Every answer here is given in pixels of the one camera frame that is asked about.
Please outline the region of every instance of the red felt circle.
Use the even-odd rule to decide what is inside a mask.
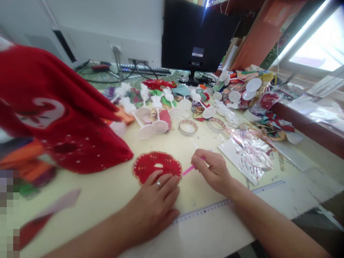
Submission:
[[[162,164],[163,167],[155,166],[156,164]],[[177,175],[179,177],[177,184],[182,179],[182,165],[165,152],[153,151],[141,154],[133,165],[133,175],[138,178],[140,185],[143,185],[147,178],[156,170],[163,170],[156,180],[165,174]]]

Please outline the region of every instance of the computer monitor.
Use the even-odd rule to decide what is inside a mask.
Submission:
[[[240,18],[186,0],[165,0],[162,37],[164,68],[216,72],[226,54]]]

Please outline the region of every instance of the pink pen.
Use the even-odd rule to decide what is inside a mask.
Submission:
[[[185,176],[187,173],[189,173],[194,168],[195,168],[195,165],[192,165],[191,167],[189,167],[187,170],[185,170],[185,172],[183,172],[183,176]]]

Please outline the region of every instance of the keyboard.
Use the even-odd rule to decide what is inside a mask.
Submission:
[[[144,75],[154,75],[153,72],[147,66],[136,66],[136,67],[137,67],[137,70],[139,70],[139,72]],[[137,70],[134,70],[135,66],[132,64],[131,65],[122,64],[121,68],[122,68],[122,72],[139,73]],[[159,76],[166,76],[166,75],[171,74],[170,70],[165,69],[165,68],[152,68],[152,70],[154,71],[156,75],[159,75]]]

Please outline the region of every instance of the monitor stand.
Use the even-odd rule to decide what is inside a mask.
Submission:
[[[182,77],[179,77],[178,82],[197,87],[199,84],[202,84],[202,82],[194,79],[195,72],[196,72],[195,69],[191,69],[190,74],[189,74],[189,79],[187,79],[186,76],[182,76]]]

